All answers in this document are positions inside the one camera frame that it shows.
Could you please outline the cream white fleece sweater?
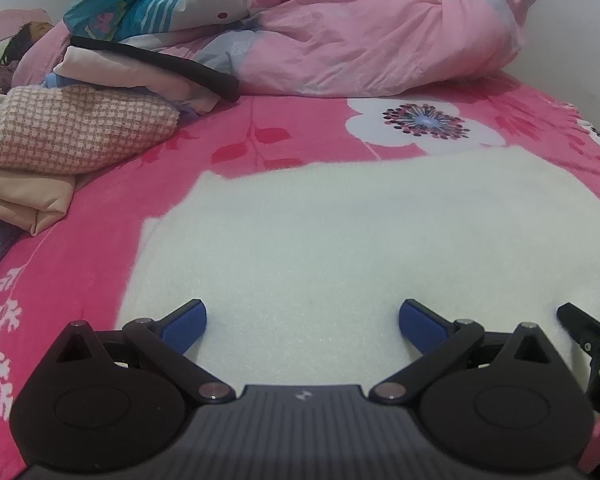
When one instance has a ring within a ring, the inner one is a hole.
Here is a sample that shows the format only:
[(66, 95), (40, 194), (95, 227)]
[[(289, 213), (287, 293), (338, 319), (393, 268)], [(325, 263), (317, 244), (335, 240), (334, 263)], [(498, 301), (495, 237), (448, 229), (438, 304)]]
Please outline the cream white fleece sweater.
[(407, 298), (496, 332), (539, 324), (585, 378), (555, 312), (600, 320), (600, 200), (516, 146), (206, 172), (144, 223), (118, 320), (194, 298), (208, 327), (192, 356), (236, 389), (370, 388), (416, 356), (398, 327)]

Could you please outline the stack of folded clothes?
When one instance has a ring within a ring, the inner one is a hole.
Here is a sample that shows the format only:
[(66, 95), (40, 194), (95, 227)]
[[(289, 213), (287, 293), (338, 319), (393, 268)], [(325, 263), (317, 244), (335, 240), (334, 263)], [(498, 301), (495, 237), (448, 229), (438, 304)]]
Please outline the stack of folded clothes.
[(38, 84), (0, 91), (0, 261), (67, 214), (86, 174), (165, 141), (219, 97), (126, 56), (67, 49)]

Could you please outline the pink floral bed blanket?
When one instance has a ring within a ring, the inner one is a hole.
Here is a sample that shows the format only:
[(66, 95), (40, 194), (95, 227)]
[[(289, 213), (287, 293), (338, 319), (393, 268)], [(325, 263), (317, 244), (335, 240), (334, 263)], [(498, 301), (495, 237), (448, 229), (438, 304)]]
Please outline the pink floral bed blanket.
[(202, 174), (235, 179), (515, 146), (600, 200), (600, 133), (573, 106), (503, 75), (385, 99), (246, 96), (91, 180), (65, 218), (0, 263), (0, 479), (22, 466), (8, 415), (24, 382), (68, 322), (125, 324), (118, 314), (144, 223), (181, 203)]

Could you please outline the black folded garment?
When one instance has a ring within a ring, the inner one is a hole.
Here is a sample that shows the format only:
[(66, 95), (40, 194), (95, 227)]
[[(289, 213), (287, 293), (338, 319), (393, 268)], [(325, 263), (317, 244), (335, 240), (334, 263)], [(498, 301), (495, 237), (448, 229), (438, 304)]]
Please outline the black folded garment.
[(132, 60), (160, 68), (160, 70), (177, 74), (210, 90), (229, 103), (235, 103), (240, 98), (239, 80), (235, 76), (221, 73), (204, 64), (186, 60), (186, 58), (178, 58), (177, 56), (149, 51), (128, 44), (79, 36), (71, 36), (69, 44), (71, 47), (126, 56), (132, 58)]

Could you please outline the pink patterned duvet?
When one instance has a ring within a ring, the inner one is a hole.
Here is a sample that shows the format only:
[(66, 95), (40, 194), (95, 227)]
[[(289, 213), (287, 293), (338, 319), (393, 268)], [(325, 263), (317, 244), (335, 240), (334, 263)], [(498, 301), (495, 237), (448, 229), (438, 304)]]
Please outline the pink patterned duvet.
[(38, 84), (79, 36), (186, 58), (240, 94), (377, 98), (500, 70), (536, 0), (82, 0), (23, 55)]

